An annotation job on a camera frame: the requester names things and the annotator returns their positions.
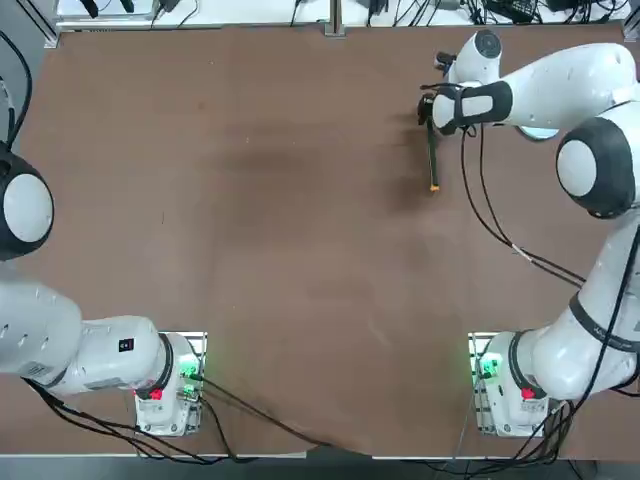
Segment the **white label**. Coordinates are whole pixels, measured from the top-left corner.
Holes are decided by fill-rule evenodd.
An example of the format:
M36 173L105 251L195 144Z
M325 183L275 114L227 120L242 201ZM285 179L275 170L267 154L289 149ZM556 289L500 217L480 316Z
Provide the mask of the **white label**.
M49 367L38 362L27 362L20 367L17 373L21 377L38 378L46 375L51 370L53 370L53 367Z
M103 388L120 388L126 387L127 384L118 377L106 378L98 382L85 383L84 387L87 390L102 390Z
M527 412L527 413L543 413L546 406L547 404L545 402L545 399L541 399L541 400L531 399L531 400L523 400L522 403L520 404L520 409L523 412Z

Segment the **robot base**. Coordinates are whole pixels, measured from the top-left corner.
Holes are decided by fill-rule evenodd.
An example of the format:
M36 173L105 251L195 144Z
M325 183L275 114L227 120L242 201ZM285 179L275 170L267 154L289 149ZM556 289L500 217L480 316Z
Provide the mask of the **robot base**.
M188 435L200 427L202 384L186 376L202 374L206 333L167 332L166 335L173 349L171 376L165 388L153 392L151 399L143 400L136 395L137 425L152 435Z
M529 437L546 418L549 399L522 398L509 366L512 337L511 332L469 334L478 429L500 437ZM542 434L540 429L536 437Z

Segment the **power cable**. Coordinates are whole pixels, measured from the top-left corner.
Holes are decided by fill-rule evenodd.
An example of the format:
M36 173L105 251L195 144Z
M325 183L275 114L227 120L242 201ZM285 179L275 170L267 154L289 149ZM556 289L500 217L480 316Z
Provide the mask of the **power cable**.
M224 430L222 429L222 422L220 422L220 417L218 417L218 414L216 413L215 409L213 408L213 406L211 405L211 403L209 403L209 401L204 398L201 397L200 401L202 402L202 404L207 408L207 410L209 411L209 413L211 413L211 416L213 417L213 420L216 423L216 427L218 429L218 434L220 436L220 441L222 442L222 446L224 447L224 451L227 454L227 456L234 462L234 463L249 463L249 462L253 462L254 460L257 460L257 457L250 457L250 458L239 458L231 449L229 442L227 441L227 437L224 434Z
M409 12L411 11L411 9L412 9L414 6L416 6L416 5L417 5L417 6L418 6L418 8L420 7L420 4L418 3L418 0L413 0L413 1L411 2L411 5L409 5L409 8L407 8L407 9L404 11L404 13L400 16L400 18L398 18L398 12L400 11L400 3L402 3L402 0L398 0L398 4L396 5L396 14L395 14L395 16L393 17L393 25L392 25L393 27L397 27L397 26L398 26L398 24L399 24L402 20L404 20L404 17L406 17L406 16L409 14Z
M483 8L486 8L484 4L484 0L481 0L481 1L482 1ZM476 3L476 1L466 0L466 2L469 10L469 19L473 22L474 25L483 25L484 22L482 19L482 15L480 15L480 9L478 8L478 4Z
M410 27L418 26L418 24L422 20L422 17L424 16L424 12L427 11L427 7L429 6L429 3L431 3L431 0L424 0L424 2L422 2L422 4L420 5L420 8L418 8L418 13L416 13L413 19L409 22Z
M27 112L29 111L29 105L31 104L31 97L33 95L33 77L31 76L31 69L29 68L29 64L27 63L27 60L24 58L24 55L22 54L20 49L16 46L16 44L13 43L13 41L2 30L0 30L0 38L2 38L2 40L4 40L7 45L9 45L9 48L13 50L13 53L15 53L16 56L18 57L18 60L20 60L20 64L22 65L22 68L24 70L24 74L27 80L27 87L26 87L26 92L24 96L24 102L22 104L22 110L20 110L20 114L18 115L18 118L15 121L15 125L7 136L7 147L9 148L9 150L11 150L13 147L13 143L15 142L16 138L18 137L18 134L20 133L20 129L22 128L24 119L27 116Z
M527 249L521 248L517 245L515 245L513 242L511 242L510 240L507 240L505 238L503 238L502 236L500 236L500 234L498 234L497 232L495 232L490 226L489 224L486 222L486 220L484 218L482 218L482 215L480 214L478 208L476 207L475 201L473 200L473 197L471 195L471 189L469 187L469 179L467 177L467 171L466 171L466 161L465 161L465 138L469 135L469 130L465 129L463 131L462 134L462 141L460 142L460 169L462 171L462 180L464 182L464 188L465 188L465 193L467 195L467 201L469 202L469 206L471 207L471 210L473 211L475 217L478 219L478 221L480 222L480 224L484 227L484 229L489 232L491 234L492 237L494 237L496 240L498 240L500 243L502 243L503 245L506 245L507 247L511 248L512 250L514 250L516 253L520 254L521 256L523 256L525 259L527 259L529 261L529 263L531 263L532 265L534 265L535 267L543 270L544 272L553 275L554 277L563 280L566 283L569 283L570 285L573 285L574 287L580 288L582 285L581 283L579 283L578 281L572 280L571 278L565 277L562 273L556 272L554 270L552 270L551 268L549 268L548 266L544 265L550 265L553 268L556 268L558 270L560 270L561 272L565 272L568 273L570 276L573 276L574 278L577 279L578 275L571 272L570 270L550 261L547 260L546 258L537 255L537 254L533 254L532 252L528 251ZM482 154L482 149L484 147L484 128L481 126L480 128L480 147L481 147L481 154Z
M184 17L182 19L182 21L178 24L178 26L176 27L176 30L179 30L180 27L182 27L182 25L184 25L191 17L193 17L196 12L200 9L200 0L195 0L196 2L196 6L195 8L191 11L191 13L189 13L189 15L187 15L186 17Z
M431 16L429 17L429 20L427 20L427 24L425 25L425 27L428 27L429 25L431 25L431 20L433 20L433 17L436 16L436 12L438 11L438 8L440 8L441 3L442 3L442 0L438 0L438 3L436 3L436 6L433 9L433 13L431 13Z
M567 279L564 276L558 276L558 278L560 278L561 280L567 281L567 283L570 283L571 285L575 286L575 287L580 287L586 280L585 278L583 278L582 276L578 275L577 273L572 272L571 270L569 270L568 268L565 268L561 265L558 265L555 262L552 262L551 260L548 260L540 255L537 255L535 253L532 253L530 251L528 251L527 249L524 248L520 248L518 247L515 243L513 243L511 241L511 239L507 236L507 234L505 233L505 231L502 229L502 226L500 225L500 222L498 221L498 217L496 216L496 212L493 208L493 204L491 203L491 199L489 198L489 193L487 191L487 185L485 182L485 178L484 178L484 125L480 125L480 158L479 158L479 168L480 168L480 183L482 186L482 193L484 194L484 198L485 201L487 202L487 207L489 209L489 213L491 214L491 218L493 219L493 222L502 238L501 243L503 243L504 245L507 245L508 247L512 248L513 250L515 250L516 252L520 253L519 251L521 251L522 253L524 253L525 258L526 257L530 257L531 263L533 263L536 267L544 270L545 272L556 276L556 272L552 272L550 271L550 269L548 269L547 267L545 267L544 265L538 264L537 262L541 262L544 263L564 274L566 274L568 277L572 277L573 280L575 281L570 281L569 279ZM473 200L469 197L469 202L473 204Z
M45 404L60 418L62 418L63 420L78 426L82 429L85 430L89 430L91 432L94 433L98 433L100 435L106 435L106 436L110 436L110 437L115 437L118 438L120 440L123 440L127 443L129 443L130 445L134 446L135 448L137 448L138 450L140 450L146 457L149 457L151 459L156 459L156 457L154 457L153 455L149 454L149 452L146 449L149 449L153 452L155 452L157 455L159 455L160 460L169 460L172 462L176 462L176 463L188 463L188 464L194 464L194 465L214 465L222 460L224 460L224 458L216 458L214 460L208 460L204 457L201 457L197 454L191 453L187 450L184 450L180 447L177 447L169 442L167 442L166 440L163 440L162 438L156 436L156 435L152 435L149 432L145 432L144 430L140 429L138 426L131 426L131 425L126 425L126 424L122 424L122 423L117 423L117 422L111 422L108 420L104 420L98 417L95 417L93 415L90 415L86 412L80 412L78 410L75 410L69 406L67 406L62 400L58 399L57 397L55 397L54 395L52 395L51 393L47 392L44 387L42 387L41 385L39 385L38 383L34 382L33 380L30 379L23 379L39 396L40 398L45 402ZM96 425L98 425L99 427L102 428L98 429L96 427L92 427L91 425L87 425L81 422L78 422L77 420L74 420L73 418L70 418L69 416L72 417L76 417L76 418L80 418L83 420L88 420L92 423L95 423ZM125 435L123 435L122 433L118 432L116 429L121 429L121 430L128 430L140 435L143 435L155 442L158 442L160 445L170 448L171 450L174 450L178 453L181 453L183 455L186 455L188 457L191 458L191 460L189 459L183 459L183 458L174 458L171 457L169 455L167 455L166 453L162 452L160 449L158 449L157 447L154 447L153 445L150 445L149 443L137 439L137 438L131 438L131 437L127 437Z
M295 0L295 3L293 4L293 13L291 14L291 22L289 23L290 27L293 27L296 21L296 13L298 12L298 7L300 6L301 3L302 3L302 0Z
M203 377L202 375L193 374L193 375L189 375L189 378L191 380L204 382L207 385L215 388L216 390L224 393L227 397L233 399L234 401L236 401L237 403L239 403L240 405L242 405L246 409L250 410L251 412L255 413L256 415L258 415L262 419L267 420L268 422L270 422L273 425L277 426L278 428L284 430L285 432L293 435L294 437L299 438L300 440L304 440L307 443L311 443L313 445L317 445L317 446L320 446L320 447L335 447L335 445L333 445L333 444L331 444L329 442L325 442L323 440L318 440L316 438L310 437L309 435L306 435L305 433L299 432L299 431L291 428L290 426L282 423L280 420L277 420L276 418L272 417L271 415L268 415L267 413L259 410L258 408L256 408L253 405L251 405L249 402L241 399L237 395L234 395L229 390L227 390L224 387L218 385L217 383L209 380L208 378Z
M571 467L571 470L573 470L573 473L575 473L576 477L578 477L578 480L584 480L582 478L582 474L580 473L578 468L573 464L573 462L571 460L568 460L568 462L569 462L569 466Z
M476 367L475 367L476 372L480 371L479 360L482 358L482 356L484 356L484 353L486 352L487 348L488 348L488 345L487 347L485 347L485 350L482 352L482 354L476 355ZM474 392L477 386L479 385L480 381L482 380L480 380L479 376L477 376L476 381L474 382ZM538 427L534 429L534 431L531 433L530 437L527 439L524 445L520 448L520 450L518 450L518 452L509 459L493 460L490 462L490 465L481 467L480 469L477 469L475 472L471 472L471 473L469 473L468 471L469 465L467 465L467 468L465 469L464 473L448 470L447 466L450 464L450 462L453 459L457 458L460 454L462 438L464 435L464 430L466 428L466 423L468 421L468 419L465 418L465 424L461 432L461 437L458 442L458 446L456 448L456 453L451 460L445 461L445 465L443 467L436 467L433 465L433 462L428 462L428 461L419 461L418 463L422 463L427 467L429 467L431 470L437 472L436 476L434 477L434 480L436 480L440 475L440 473L443 473L443 472L451 475L455 475L455 476L463 476L465 479L470 479L481 474L484 475L484 474L491 474L491 473L499 473L510 468L527 467L531 465L538 465L541 463L545 463L545 464L553 463L558 458L560 448L563 445L564 440L569 432L569 428L571 426L571 422L568 422L563 429L555 429L555 430L553 429L556 421L562 422L563 419L565 418L564 417L565 406L569 407L569 413L572 411L573 404L571 402L562 402L559 407L552 409L547 415L547 417L540 423L540 425L538 425ZM528 454L521 457L520 455L525 451L529 443L535 438L538 431L540 431L541 428L546 426L549 421L551 421L551 425L549 426L551 428L551 431L549 431L547 435L545 435L543 442L538 444Z
M475 380L473 382L473 386L471 388L471 395L469 396L469 404L467 406L467 411L464 415L464 421L462 423L462 429L460 430L460 435L458 436L458 444L456 446L456 449L454 451L453 457L451 457L450 459L445 461L444 466L441 469L437 469L437 473L434 477L433 480L438 480L438 477L440 476L440 474L442 472L445 472L447 470L447 467L456 460L456 458L458 458L460 456L460 452L462 451L462 442L464 440L464 435L467 431L467 424L469 423L469 412L471 411L471 407L473 406L473 401L475 399L475 394L476 394L476 390L478 389L478 387L480 386L480 384L482 383L484 385L484 379L482 378L482 375L480 375L480 360L482 360L482 358L484 357L484 354L487 353L487 349L489 348L489 343L487 343L484 347L484 349L482 350L482 353L480 353L478 355L478 352L476 350L476 337L474 334L472 334L473 336L473 351L474 351L474 357L475 357L475 372L476 372L476 376L475 376ZM469 469L469 463L467 463L467 468L465 469L465 474L468 472Z
M601 8L604 9L608 9L609 10L609 14L613 13L613 12L618 12L620 10L622 10L624 7L627 6L627 4L629 3L629 0L625 0L624 2L622 2L618 7L616 7L616 0L612 0L611 1L611 8L608 8L606 6L604 6L600 0L596 0L596 3L598 4L598 6L600 6Z
M620 395L624 395L625 397L640 398L640 393L637 392L627 392L626 390L620 390L618 388L612 388L611 390L619 393Z
M156 24L156 20L158 20L158 18L160 18L160 15L164 12L164 5L158 5L158 8L156 9L156 12L153 14L153 18L151 19L151 26L149 27L149 30L153 30L154 25Z
M107 3L104 4L104 7L98 9L98 12L104 12L113 0L108 0Z

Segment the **metal bracket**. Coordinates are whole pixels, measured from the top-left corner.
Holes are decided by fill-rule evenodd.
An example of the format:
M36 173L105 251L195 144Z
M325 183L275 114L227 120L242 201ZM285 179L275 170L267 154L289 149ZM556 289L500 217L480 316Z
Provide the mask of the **metal bracket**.
M478 359L485 351L495 333L472 332L467 335L469 341L469 358L471 360L471 382L473 385L473 402L476 410L478 430L484 434L496 435L496 426L493 423L489 399L484 383L477 378Z
M38 30L42 32L42 35L44 35L44 48L57 48L60 34L55 25L47 19L40 8L38 8L32 0L16 0L16 3Z
M342 0L330 0L329 23L324 26L324 36L344 38L346 32L342 24Z

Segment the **black cable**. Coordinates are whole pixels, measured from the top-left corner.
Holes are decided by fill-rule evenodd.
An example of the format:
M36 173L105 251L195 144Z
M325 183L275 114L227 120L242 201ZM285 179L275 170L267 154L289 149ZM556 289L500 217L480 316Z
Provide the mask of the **black cable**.
M426 85L420 85L420 90L433 90L434 88L439 88L439 87L460 88L460 85L457 83L447 83L447 82L430 83Z
M409 12L411 11L411 9L412 9L415 5L418 5L418 8L419 8L418 0L413 0L413 1L411 2L411 5L409 5L409 8L407 8L407 9L404 11L404 13L400 16L400 18L398 18L398 12L400 11L400 3L401 3L401 2L402 2L402 0L398 0L398 5L396 5L396 15L395 15L395 17L393 18L393 25L392 25L393 27L398 26L398 24L399 24L402 20L404 20L404 17L406 17L406 16L409 14Z
M640 398L640 393L627 392L626 390L621 390L619 388L612 388L611 390L616 393L619 393L620 395L624 395L625 397Z
M484 178L484 124L480 125L480 160L479 160L479 168L480 168L480 183L482 186L482 193L484 194L484 198L485 201L487 202L487 207L489 208L489 213L491 214L491 218L493 219L493 222L496 226L496 228L498 229L498 231L500 232L500 235L502 236L502 239L504 240L503 243L505 243L505 245L507 245L510 248L514 248L515 244L511 241L511 239L507 236L507 234L504 232L504 230L502 229L500 222L498 221L498 218L496 216L496 212L493 209L493 205L491 203L491 200L489 198L489 193L487 191L487 185L485 182L485 178ZM537 260L538 262L541 263L545 263L550 267L555 268L556 270L559 270L560 272L568 275L569 277L573 277L574 280L576 280L577 282L569 282L574 286L580 287L582 283L584 283L586 280L578 275L577 273L572 272L571 270L558 265L555 262L552 262L551 260L546 259L545 257L542 257L540 255L537 255L535 253L529 252L527 249L522 248L521 249L526 255L528 255L529 257L531 257L534 260ZM552 275L555 274L555 272L552 272L550 269L546 268L543 265L536 265L538 268L540 268L541 270L544 270L547 273L550 273Z
M573 464L573 462L571 460L568 460L569 462L569 466L571 467L571 470L573 470L573 473L576 474L576 477L578 477L578 480L584 480L582 478L582 474L580 473L580 471L577 469L577 467Z
M584 0L584 11L582 14L582 21L580 23L588 24L591 20L591 0Z
M564 24L571 23L571 22L573 21L573 18L574 18L574 17L576 16L576 14L578 13L578 7L579 7L579 4L578 4L578 3L576 3L576 4L573 6L573 10L572 10L572 12L571 12L571 15L569 15L569 16L564 20L564 22L562 22L562 23L564 23Z
M435 17L436 12L438 11L438 8L440 8L441 3L442 3L442 0L438 0L438 2L436 3L436 6L433 9L433 13L431 13L429 20L427 20L427 24L425 25L425 27L428 27L431 24L431 20L433 20L433 17Z
M410 27L415 27L420 23L420 21L422 20L422 17L424 16L424 12L427 11L427 7L429 6L429 3L431 3L431 0L424 0L424 2L422 2L422 4L420 5L420 8L418 8L418 12L415 14L413 19L409 22Z
M184 17L182 19L182 21L178 24L178 26L176 27L176 30L179 30L180 27L182 25L184 25L186 23L187 20L189 20L191 17L193 17L195 15L195 13L198 11L198 8L200 8L200 0L196 0L196 6L195 8L191 11L191 13L189 15L187 15L186 17Z
M151 26L149 27L149 30L153 30L153 26L156 24L156 20L160 17L162 12L164 12L164 5L158 5L156 13L153 14L153 18L151 19Z
M469 19L473 22L474 25L483 25L482 15L480 14L480 9L478 8L478 4L475 0L467 0L467 7L469 10Z
M16 44L13 43L11 39L7 36L7 34L4 33L2 30L0 30L0 38L2 38L7 43L7 45L9 45L9 48L13 50L13 52L18 57L18 60L20 60L20 63L22 64L22 68L24 69L25 77L27 79L27 89L24 95L22 110L20 111L20 114L16 119L14 128L11 130L11 132L7 136L7 147L9 148L9 150L11 150L11 148L13 147L13 143L15 142L18 136L18 133L20 133L20 129L22 128L22 124L24 123L24 119L27 116L27 111L29 110L29 105L31 104L31 96L33 95L33 77L31 76L31 69L29 68L29 64L27 63L27 60L24 58L24 55L22 55L22 52L16 46Z
M302 432L298 432L297 430L294 430L290 426L282 423L280 420L277 420L277 419L273 418L271 415L268 415L267 413L259 410L258 408L256 408L253 405L251 405L249 402L246 402L246 401L242 400L237 395L234 395L233 393L231 393L230 391L228 391L224 387L221 387L217 383L212 382L211 380L209 380L208 378L203 377L202 375L189 375L189 378L191 380L196 380L198 382L204 382L207 385L210 385L211 387L215 388L216 390L224 393L229 398L232 398L233 400L238 402L243 407L245 407L248 410L252 411L253 413L258 415L259 417L262 417L264 420L267 420L268 422L274 424L278 428L280 428L280 429L284 430L285 432L293 435L294 437L299 438L300 440L304 440L305 442L311 443L313 445L317 445L319 447L335 447L335 445L333 445L333 444L331 444L329 442L325 442L323 440L317 440L317 439L315 439L313 437L310 437L310 436L308 436L308 435L306 435L306 434L304 434Z
M367 21L365 23L366 27L371 27L371 19L373 18L373 5L375 0L369 0L369 11L367 12Z
M493 473L499 473L499 472L508 470L510 468L530 467L532 465L553 463L557 459L559 455L560 447L562 446L562 444L564 443L564 440L566 439L566 436L569 431L568 427L570 427L571 425L571 420L566 424L567 427L560 429L558 428L560 425L558 425L558 427L556 427L555 430L547 434L548 437L552 437L554 434L558 433L558 438L556 442L553 444L553 447L548 452L543 451L543 448L544 448L544 442L543 442L538 444L525 456L520 457L520 455L524 452L524 450L531 443L531 441L536 438L535 437L536 434L538 433L538 431L540 431L541 428L544 427L544 425L546 425L548 420L553 419L558 415L561 418L560 420L561 422L563 419L566 418L566 417L563 417L563 410L565 406L569 407L569 416L571 416L572 412L574 411L573 404L572 402L566 402L561 406L561 408L557 412L551 411L547 415L547 417L540 423L540 425L538 425L538 427L534 429L531 435L527 438L526 442L522 445L522 447L518 450L518 452L513 457L508 459L502 459L502 460L491 460L489 461L490 465L480 467L476 469L474 472L469 473L467 471L466 473L462 473L462 472L450 471L445 468L438 468L436 466L433 466L434 462L428 462L428 461L417 461L417 462L409 461L409 462L421 463L436 472L439 472L439 473L444 472L450 475L463 476L465 479L471 479L479 475L489 475ZM534 458L534 455L539 452L540 452L540 455Z
M9 127L8 127L9 131L7 132L7 135L11 130L15 128L15 125L16 125L16 109L10 108L9 109Z
M40 398L42 398L42 400L44 400L44 402L47 404L47 406L49 406L49 408L51 408L52 410L56 410L56 411L63 411L69 415L78 417L78 418L82 418L85 420L89 420L97 425L99 425L100 427L104 428L107 430L107 432L102 432L103 435L107 435L107 436L114 436L117 437L121 440L126 441L127 443L131 443L131 442L135 442L136 444L139 445L144 445L144 447L149 448L153 451L155 451L156 453L158 453L159 455L161 455L163 458L166 458L167 460L176 460L179 461L178 463L191 463L191 464L197 464L197 465L213 465L215 463L218 463L221 460L224 460L223 458L217 458L214 460L208 460L204 457L201 457L199 455L196 455L194 453L191 453L187 450L184 450L180 447L177 447L165 440L163 440L162 438L156 436L156 435L152 435L148 432L145 432L144 430L141 430L138 426L131 426L131 425L126 425L126 424L122 424L122 423L117 423L117 422L111 422L108 420L104 420L104 419L100 419L97 418L91 414L88 414L86 412L80 412L77 410L74 410L70 407L68 407L62 400L58 399L57 397L55 397L54 395L52 395L51 393L47 392L41 385L39 385L38 383L34 382L33 380L29 380L29 379L23 379L39 396ZM95 429L94 427L91 427L89 425L84 425L81 428L85 428L87 430L91 430L91 431L95 431L98 429ZM124 435L122 435L121 433L117 432L117 431L113 431L112 429L115 428L119 428L122 430L129 430L132 431L134 433L138 433L140 435L144 435L145 437L152 439L156 442L158 442L160 445L163 445L167 448L170 448L178 453L181 453L183 455L186 455L188 457L191 457L194 461L192 460L186 460L186 459L179 459L179 458L173 458L169 455L164 454L161 450L157 449L156 447L153 447L152 445L149 445L148 443L140 440L140 439L135 439L135 438L130 438L130 437L126 437Z
M300 6L301 3L302 3L302 0L296 0L295 3L293 4L293 13L291 14L291 22L289 23L290 27L293 27L296 21L296 13L298 12L298 7Z
M231 449L231 446L229 445L229 442L227 441L227 437L224 434L224 430L222 429L222 422L220 422L220 417L218 417L218 414L216 413L215 409L213 408L213 405L211 405L211 403L209 403L209 401L202 397L200 399L203 403L203 405L207 408L207 410L209 410L209 413L211 413L211 416L213 417L213 420L216 422L216 427L218 428L218 435L220 435L220 441L222 442L222 446L224 447L224 451L227 454L227 456L234 462L234 463L249 463L249 462L253 462L254 460L257 460L256 457L251 457L251 458L239 458Z
M153 450L155 449L155 447L151 446L151 445L147 445L145 444L145 442L142 442L142 440L137 440L137 439L131 439L129 437L126 437L124 435L122 435L121 433L118 433L115 429L113 428L109 428L106 431L105 430L100 430L99 428L95 428L92 427L91 425L86 425L84 423L78 422L76 420L74 420L73 418L67 416L66 414L62 413L62 411L60 411L57 407L46 403L46 405L51 409L51 411L56 414L58 417L60 417L62 420L64 420L65 422L70 423L71 425L75 425L76 427L79 427L83 430L87 430L89 432L93 432L93 433L97 433L99 435L104 435L107 437L115 437L118 438L120 440L124 440L126 441L129 445L131 445L132 447L134 447L135 449L139 450L140 452L142 452L145 457L151 458L151 459L157 459L157 460L162 460L162 457L154 457L152 454L150 454L147 450L145 450L145 448L143 448L141 445L145 445L145 447L149 447L149 449Z
M112 2L112 1L113 1L113 0L109 0L107 3L105 3L105 4L104 4L104 7L102 7L102 8L100 8L100 9L98 9L98 12L104 12L104 11L107 9L107 7L108 7L109 5L111 5L111 2Z
M514 249L514 244L511 243L508 240L505 240L504 238L502 238L497 232L495 232L490 226L489 224L486 222L486 220L484 218L482 218L482 215L480 214L480 212L478 211L478 208L475 204L475 201L473 200L473 196L471 195L471 189L469 187L469 179L467 177L467 169L466 169L466 161L465 161L465 138L468 135L468 130L465 129L462 133L462 140L460 142L460 168L462 171L462 180L464 183L464 189L467 195L467 201L469 202L469 206L471 207L471 210L473 210L473 213L475 215L475 217L478 219L478 221L480 222L480 224L484 227L484 229L489 232L491 234L492 237L494 237L496 240L498 240L500 243L502 243L503 245L508 246L509 248ZM480 129L480 138L481 138L481 142L482 139L484 137L484 128L481 127ZM561 273L555 272L553 270L551 270L550 268L546 267L545 265L543 265L542 263L540 263L540 261L543 261L545 263L549 263L552 265L556 265L553 262L550 262L546 259L544 259L544 257L541 257L540 255L535 255L535 254L531 254L531 252L529 252L526 249L523 248L519 248L520 251L522 251L525 255L529 256L531 258L530 263L534 266L536 266L537 268L545 271L546 273L549 273L550 275L553 275L554 277L563 280L567 283L569 283L570 285L573 285L577 288L581 287L581 284L571 280L570 278L565 277L564 275L562 275ZM561 269L562 271L566 270L564 267L560 267L558 266L559 269Z
M538 20L539 24L542 25L544 23L542 21L542 15L540 14L539 0L535 0L535 3L533 4L533 17Z
M618 7L616 7L616 1L615 1L615 0L612 0L612 2L611 2L611 8L608 8L608 7L604 6L604 5L600 2L600 0L596 0L596 3L598 4L598 6L600 6L600 7L604 8L604 9L606 9L606 10L609 10L609 14L611 14L611 13L613 13L613 12L617 12L617 11L619 11L619 10L622 10L624 7L626 7L626 6L627 6L627 4L629 3L629 0L625 0L625 1L624 1L624 2L622 2L622 4L621 4L620 6L618 6Z

